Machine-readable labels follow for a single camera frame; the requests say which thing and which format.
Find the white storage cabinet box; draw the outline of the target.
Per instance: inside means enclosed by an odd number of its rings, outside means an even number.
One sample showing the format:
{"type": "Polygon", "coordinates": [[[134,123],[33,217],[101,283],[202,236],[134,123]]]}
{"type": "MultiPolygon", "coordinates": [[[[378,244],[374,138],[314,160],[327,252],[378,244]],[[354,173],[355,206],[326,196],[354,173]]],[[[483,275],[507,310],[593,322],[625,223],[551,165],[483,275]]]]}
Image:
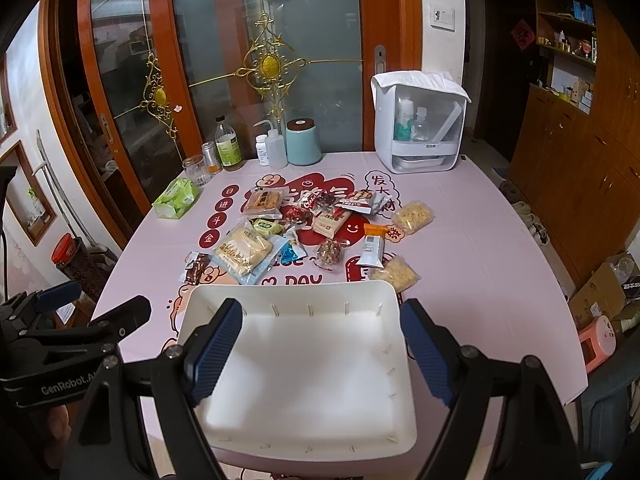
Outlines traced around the white storage cabinet box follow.
{"type": "Polygon", "coordinates": [[[450,73],[380,73],[371,90],[374,149],[388,170],[424,174],[456,166],[471,99],[450,73]]]}

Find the red white snack bag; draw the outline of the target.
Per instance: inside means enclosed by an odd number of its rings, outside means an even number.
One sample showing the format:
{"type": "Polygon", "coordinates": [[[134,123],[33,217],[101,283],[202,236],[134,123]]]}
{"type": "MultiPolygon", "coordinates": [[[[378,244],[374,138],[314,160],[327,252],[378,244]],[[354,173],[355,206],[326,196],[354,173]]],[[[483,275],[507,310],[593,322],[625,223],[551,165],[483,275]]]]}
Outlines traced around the red white snack bag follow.
{"type": "Polygon", "coordinates": [[[385,193],[372,190],[356,190],[345,197],[339,198],[334,203],[334,206],[370,216],[370,214],[377,214],[389,200],[390,196],[385,193]]]}

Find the red lid jar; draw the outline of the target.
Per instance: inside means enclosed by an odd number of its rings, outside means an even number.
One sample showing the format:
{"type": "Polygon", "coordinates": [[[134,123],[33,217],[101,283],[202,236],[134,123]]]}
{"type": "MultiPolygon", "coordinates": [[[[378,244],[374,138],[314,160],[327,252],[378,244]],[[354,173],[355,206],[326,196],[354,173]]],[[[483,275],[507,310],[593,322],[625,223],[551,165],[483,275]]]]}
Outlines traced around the red lid jar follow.
{"type": "Polygon", "coordinates": [[[84,242],[64,234],[56,243],[51,261],[66,278],[80,284],[82,291],[98,302],[107,282],[107,274],[94,261],[84,242]]]}

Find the wooden cabinet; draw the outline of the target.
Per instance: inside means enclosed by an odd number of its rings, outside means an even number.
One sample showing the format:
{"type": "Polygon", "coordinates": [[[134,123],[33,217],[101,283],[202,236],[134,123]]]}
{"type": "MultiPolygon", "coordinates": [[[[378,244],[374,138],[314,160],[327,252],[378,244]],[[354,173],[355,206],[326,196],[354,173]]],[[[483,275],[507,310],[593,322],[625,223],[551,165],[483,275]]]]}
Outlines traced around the wooden cabinet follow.
{"type": "Polygon", "coordinates": [[[639,225],[639,53],[603,0],[536,0],[536,11],[547,67],[508,180],[582,286],[639,225]]]}

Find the dark dried fruit packet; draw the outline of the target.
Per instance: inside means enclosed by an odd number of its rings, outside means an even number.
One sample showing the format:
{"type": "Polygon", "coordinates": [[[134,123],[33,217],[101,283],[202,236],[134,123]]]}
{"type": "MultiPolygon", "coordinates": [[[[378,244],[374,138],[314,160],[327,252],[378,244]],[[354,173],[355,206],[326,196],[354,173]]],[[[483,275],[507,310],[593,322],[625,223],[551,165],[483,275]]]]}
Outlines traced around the dark dried fruit packet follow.
{"type": "Polygon", "coordinates": [[[337,197],[326,190],[313,190],[307,197],[308,208],[314,214],[331,212],[337,202],[337,197]]]}

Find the red mixed nut packet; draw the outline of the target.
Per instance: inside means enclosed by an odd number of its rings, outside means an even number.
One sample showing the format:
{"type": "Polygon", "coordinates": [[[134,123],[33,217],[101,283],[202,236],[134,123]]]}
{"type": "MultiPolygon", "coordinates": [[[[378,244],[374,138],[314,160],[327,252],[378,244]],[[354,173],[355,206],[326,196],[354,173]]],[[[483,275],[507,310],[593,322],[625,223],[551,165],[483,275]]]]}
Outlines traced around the red mixed nut packet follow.
{"type": "Polygon", "coordinates": [[[309,226],[312,218],[314,214],[304,206],[294,204],[283,209],[283,219],[294,226],[309,226]]]}

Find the biscuit pack clear wrapper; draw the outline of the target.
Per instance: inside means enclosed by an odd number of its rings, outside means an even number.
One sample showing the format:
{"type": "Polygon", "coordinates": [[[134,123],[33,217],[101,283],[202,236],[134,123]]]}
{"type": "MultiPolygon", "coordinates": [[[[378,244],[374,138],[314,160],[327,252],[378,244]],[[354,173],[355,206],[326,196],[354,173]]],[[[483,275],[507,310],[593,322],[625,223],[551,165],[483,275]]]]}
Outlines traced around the biscuit pack clear wrapper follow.
{"type": "Polygon", "coordinates": [[[287,188],[254,188],[242,208],[242,214],[247,219],[279,220],[287,195],[287,188]]]}

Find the beige soda cracker pack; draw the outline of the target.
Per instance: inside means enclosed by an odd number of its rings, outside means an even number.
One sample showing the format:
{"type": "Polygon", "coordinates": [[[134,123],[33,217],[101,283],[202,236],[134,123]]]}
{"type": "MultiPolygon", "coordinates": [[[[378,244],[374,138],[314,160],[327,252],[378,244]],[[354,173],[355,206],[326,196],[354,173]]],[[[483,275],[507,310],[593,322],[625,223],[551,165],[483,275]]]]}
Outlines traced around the beige soda cracker pack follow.
{"type": "Polygon", "coordinates": [[[325,211],[312,220],[311,227],[317,234],[333,240],[351,215],[349,210],[341,208],[325,211]]]}

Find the brown chocolate snack packet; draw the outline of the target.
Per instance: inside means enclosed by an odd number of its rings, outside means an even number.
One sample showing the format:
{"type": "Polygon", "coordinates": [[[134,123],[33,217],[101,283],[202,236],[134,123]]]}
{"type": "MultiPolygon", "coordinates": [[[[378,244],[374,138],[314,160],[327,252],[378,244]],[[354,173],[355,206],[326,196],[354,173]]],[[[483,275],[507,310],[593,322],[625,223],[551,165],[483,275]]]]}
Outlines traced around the brown chocolate snack packet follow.
{"type": "Polygon", "coordinates": [[[212,258],[206,252],[189,252],[184,259],[184,269],[179,276],[179,281],[186,285],[210,283],[213,279],[210,260],[212,258]]]}

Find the small white pill bottle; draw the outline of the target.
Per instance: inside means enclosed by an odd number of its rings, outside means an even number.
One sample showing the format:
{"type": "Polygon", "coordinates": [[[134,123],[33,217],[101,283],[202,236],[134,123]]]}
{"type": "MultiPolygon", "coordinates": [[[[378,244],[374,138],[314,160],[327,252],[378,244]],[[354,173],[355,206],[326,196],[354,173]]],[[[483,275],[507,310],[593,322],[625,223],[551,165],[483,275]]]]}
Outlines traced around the small white pill bottle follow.
{"type": "Polygon", "coordinates": [[[266,147],[267,135],[258,134],[255,138],[256,155],[260,166],[267,167],[269,165],[268,152],[266,147]]]}

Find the blue snack packet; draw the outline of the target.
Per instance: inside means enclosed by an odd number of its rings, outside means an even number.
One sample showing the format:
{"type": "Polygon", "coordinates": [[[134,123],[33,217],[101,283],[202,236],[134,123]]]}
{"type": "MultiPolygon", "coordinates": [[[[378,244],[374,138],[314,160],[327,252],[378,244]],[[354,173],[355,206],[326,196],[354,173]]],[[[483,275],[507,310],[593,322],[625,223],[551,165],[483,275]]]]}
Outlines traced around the blue snack packet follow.
{"type": "Polygon", "coordinates": [[[291,228],[284,233],[285,244],[280,254],[279,262],[282,266],[305,259],[308,254],[305,247],[298,239],[297,230],[291,228]]]}

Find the large cream cracker pack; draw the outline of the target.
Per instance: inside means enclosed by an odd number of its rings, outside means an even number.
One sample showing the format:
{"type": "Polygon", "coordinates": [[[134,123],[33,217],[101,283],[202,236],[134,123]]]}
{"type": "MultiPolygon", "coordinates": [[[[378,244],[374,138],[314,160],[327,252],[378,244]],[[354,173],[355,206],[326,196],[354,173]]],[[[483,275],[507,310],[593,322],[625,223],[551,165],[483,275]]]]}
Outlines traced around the large cream cracker pack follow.
{"type": "Polygon", "coordinates": [[[212,259],[240,285],[256,285],[285,245],[279,234],[262,235],[245,221],[215,246],[212,259]]]}

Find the small green candy packet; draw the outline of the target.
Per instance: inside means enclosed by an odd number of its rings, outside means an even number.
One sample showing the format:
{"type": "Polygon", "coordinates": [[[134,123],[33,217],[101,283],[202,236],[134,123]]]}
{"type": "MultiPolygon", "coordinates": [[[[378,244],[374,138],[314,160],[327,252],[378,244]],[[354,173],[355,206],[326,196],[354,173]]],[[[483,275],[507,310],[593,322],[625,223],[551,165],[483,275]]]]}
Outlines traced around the small green candy packet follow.
{"type": "Polygon", "coordinates": [[[250,219],[253,229],[261,236],[268,237],[278,235],[283,232],[284,226],[278,220],[256,218],[250,219]]]}

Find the orange white snack bar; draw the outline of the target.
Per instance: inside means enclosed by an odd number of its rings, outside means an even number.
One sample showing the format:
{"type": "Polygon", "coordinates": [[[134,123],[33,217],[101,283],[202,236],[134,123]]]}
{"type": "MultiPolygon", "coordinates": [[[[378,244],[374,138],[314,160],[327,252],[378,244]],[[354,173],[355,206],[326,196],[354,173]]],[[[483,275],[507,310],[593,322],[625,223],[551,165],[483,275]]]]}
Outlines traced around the orange white snack bar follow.
{"type": "Polygon", "coordinates": [[[357,266],[383,269],[386,226],[367,223],[363,226],[363,245],[357,266]]]}

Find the puffed rice snack bag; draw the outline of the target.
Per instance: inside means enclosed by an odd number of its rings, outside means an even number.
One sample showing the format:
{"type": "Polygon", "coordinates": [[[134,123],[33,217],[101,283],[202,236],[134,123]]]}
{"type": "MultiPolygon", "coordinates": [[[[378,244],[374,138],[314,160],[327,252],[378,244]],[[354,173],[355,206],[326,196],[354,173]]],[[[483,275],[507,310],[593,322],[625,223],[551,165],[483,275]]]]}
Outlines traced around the puffed rice snack bag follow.
{"type": "Polygon", "coordinates": [[[393,215],[392,222],[405,235],[418,232],[434,220],[433,211],[429,206],[414,200],[401,207],[393,215]]]}

